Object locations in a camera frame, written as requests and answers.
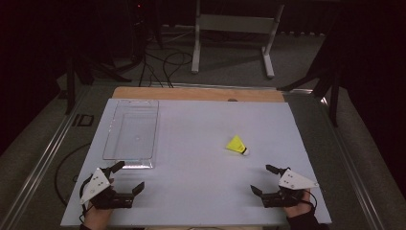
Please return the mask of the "clear plastic container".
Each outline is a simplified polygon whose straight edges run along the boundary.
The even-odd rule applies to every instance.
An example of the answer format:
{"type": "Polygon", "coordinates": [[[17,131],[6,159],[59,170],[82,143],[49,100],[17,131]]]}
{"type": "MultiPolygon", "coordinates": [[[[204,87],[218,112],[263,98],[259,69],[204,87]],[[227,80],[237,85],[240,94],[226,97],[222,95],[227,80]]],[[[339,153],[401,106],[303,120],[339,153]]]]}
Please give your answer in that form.
{"type": "Polygon", "coordinates": [[[103,159],[124,161],[124,168],[129,170],[153,169],[158,119],[158,101],[118,100],[103,159]]]}

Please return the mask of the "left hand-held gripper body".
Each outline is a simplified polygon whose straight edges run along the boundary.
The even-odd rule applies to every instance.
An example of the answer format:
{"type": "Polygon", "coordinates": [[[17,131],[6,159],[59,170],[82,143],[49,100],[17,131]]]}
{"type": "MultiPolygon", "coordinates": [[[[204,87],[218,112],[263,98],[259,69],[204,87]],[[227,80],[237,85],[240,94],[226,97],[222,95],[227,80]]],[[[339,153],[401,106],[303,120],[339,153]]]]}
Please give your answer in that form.
{"type": "Polygon", "coordinates": [[[85,205],[88,201],[97,209],[131,208],[133,194],[119,194],[113,187],[110,177],[106,178],[101,168],[83,182],[79,190],[79,204],[85,205]]]}

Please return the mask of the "person's right hand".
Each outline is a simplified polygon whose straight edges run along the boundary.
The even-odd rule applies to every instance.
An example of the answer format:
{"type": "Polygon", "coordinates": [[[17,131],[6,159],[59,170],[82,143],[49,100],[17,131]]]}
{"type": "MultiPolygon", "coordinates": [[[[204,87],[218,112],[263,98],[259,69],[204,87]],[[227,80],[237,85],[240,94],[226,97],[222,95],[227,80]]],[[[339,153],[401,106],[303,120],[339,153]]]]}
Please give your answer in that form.
{"type": "Polygon", "coordinates": [[[296,206],[284,207],[283,210],[288,218],[295,218],[310,212],[313,204],[310,202],[311,192],[309,189],[304,191],[303,197],[296,206]]]}

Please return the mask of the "person's left hand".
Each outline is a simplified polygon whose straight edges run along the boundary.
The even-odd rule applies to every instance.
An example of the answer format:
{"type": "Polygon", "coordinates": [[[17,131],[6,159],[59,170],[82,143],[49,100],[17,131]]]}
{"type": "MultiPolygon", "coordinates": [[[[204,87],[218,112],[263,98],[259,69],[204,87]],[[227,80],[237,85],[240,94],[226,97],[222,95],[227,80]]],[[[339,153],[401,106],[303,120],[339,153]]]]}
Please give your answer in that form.
{"type": "Polygon", "coordinates": [[[93,205],[90,205],[82,224],[92,230],[106,230],[112,214],[112,209],[97,209],[93,205]]]}

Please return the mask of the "white metal stand frame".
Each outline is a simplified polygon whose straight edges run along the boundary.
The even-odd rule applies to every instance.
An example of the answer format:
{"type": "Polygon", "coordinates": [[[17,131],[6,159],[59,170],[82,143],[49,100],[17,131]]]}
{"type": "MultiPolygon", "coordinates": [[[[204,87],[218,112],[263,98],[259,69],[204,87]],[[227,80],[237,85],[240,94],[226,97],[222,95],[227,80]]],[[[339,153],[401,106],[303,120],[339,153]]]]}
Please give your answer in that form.
{"type": "Polygon", "coordinates": [[[275,77],[270,51],[276,37],[277,29],[279,28],[282,12],[284,10],[284,4],[279,4],[276,14],[273,17],[267,18],[206,14],[202,13],[200,10],[201,0],[195,0],[195,2],[194,48],[192,53],[191,69],[193,74],[199,73],[201,31],[216,31],[268,35],[268,42],[261,48],[261,54],[266,76],[269,79],[273,79],[275,77]]]}

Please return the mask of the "metal floor rail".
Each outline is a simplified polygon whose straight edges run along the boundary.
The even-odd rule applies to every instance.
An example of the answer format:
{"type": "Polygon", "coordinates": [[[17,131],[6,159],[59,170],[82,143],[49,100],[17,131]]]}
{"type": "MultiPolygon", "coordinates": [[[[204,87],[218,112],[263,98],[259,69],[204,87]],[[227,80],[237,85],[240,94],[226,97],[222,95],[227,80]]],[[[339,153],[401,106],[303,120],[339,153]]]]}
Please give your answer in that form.
{"type": "Polygon", "coordinates": [[[91,88],[83,87],[70,114],[55,99],[0,157],[0,230],[60,230],[83,155],[87,132],[74,126],[91,88]]]}
{"type": "Polygon", "coordinates": [[[325,97],[316,97],[315,101],[321,107],[321,111],[327,121],[327,126],[332,130],[335,141],[339,147],[339,157],[345,168],[347,177],[350,181],[352,189],[357,197],[358,203],[364,213],[366,221],[371,230],[386,230],[381,217],[378,215],[375,205],[372,202],[370,193],[367,190],[365,183],[362,181],[355,164],[352,161],[350,152],[345,145],[344,139],[340,133],[340,130],[332,124],[329,118],[329,103],[325,97]]]}

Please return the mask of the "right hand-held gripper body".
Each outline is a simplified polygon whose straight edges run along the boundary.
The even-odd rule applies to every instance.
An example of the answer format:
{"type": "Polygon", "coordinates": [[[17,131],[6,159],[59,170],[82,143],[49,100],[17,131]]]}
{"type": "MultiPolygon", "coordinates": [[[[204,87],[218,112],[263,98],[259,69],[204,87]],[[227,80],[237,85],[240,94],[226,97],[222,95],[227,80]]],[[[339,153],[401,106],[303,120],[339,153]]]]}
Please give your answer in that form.
{"type": "Polygon", "coordinates": [[[279,190],[273,194],[263,194],[260,197],[265,208],[296,206],[303,197],[306,189],[317,188],[319,183],[290,168],[281,176],[279,190]]]}

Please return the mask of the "wooden board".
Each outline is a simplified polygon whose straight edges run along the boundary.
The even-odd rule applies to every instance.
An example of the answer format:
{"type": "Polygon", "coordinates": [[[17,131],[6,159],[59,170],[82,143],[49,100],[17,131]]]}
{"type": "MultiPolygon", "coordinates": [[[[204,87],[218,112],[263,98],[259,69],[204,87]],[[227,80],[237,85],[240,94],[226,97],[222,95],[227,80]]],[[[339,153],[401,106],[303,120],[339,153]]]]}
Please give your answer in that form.
{"type": "Polygon", "coordinates": [[[284,103],[281,92],[271,89],[117,87],[113,99],[188,100],[284,103]]]}

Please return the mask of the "yellow shuttlecock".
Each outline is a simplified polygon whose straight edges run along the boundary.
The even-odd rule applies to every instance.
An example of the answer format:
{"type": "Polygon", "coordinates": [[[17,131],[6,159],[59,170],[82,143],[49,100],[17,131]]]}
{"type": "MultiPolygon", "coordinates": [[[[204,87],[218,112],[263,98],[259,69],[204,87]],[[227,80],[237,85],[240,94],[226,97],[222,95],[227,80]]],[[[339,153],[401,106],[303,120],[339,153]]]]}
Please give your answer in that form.
{"type": "Polygon", "coordinates": [[[237,152],[241,155],[247,156],[250,151],[248,148],[244,145],[242,140],[238,135],[235,135],[230,142],[226,145],[227,150],[231,150],[233,152],[237,152]]]}

